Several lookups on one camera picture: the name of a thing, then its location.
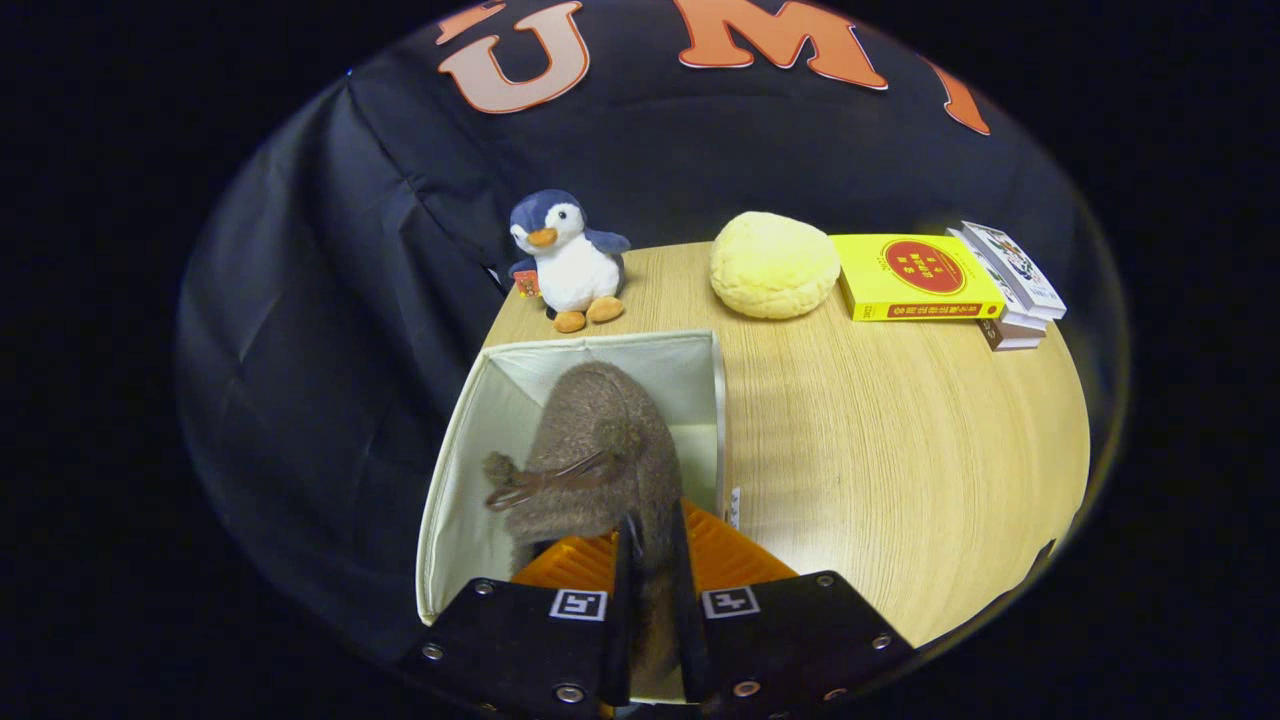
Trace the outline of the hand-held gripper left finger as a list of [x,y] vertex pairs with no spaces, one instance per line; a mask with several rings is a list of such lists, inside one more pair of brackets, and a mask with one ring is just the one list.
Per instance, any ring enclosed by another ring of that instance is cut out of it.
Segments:
[[609,592],[474,578],[420,632],[399,674],[480,714],[608,714],[627,705],[639,532],[637,515],[627,515]]

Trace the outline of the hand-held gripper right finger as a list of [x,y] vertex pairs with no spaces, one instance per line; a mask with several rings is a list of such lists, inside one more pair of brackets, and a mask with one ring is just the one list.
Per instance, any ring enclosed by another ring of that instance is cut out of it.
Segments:
[[676,639],[701,714],[823,714],[913,665],[913,644],[837,571],[796,573],[716,514],[680,507]]

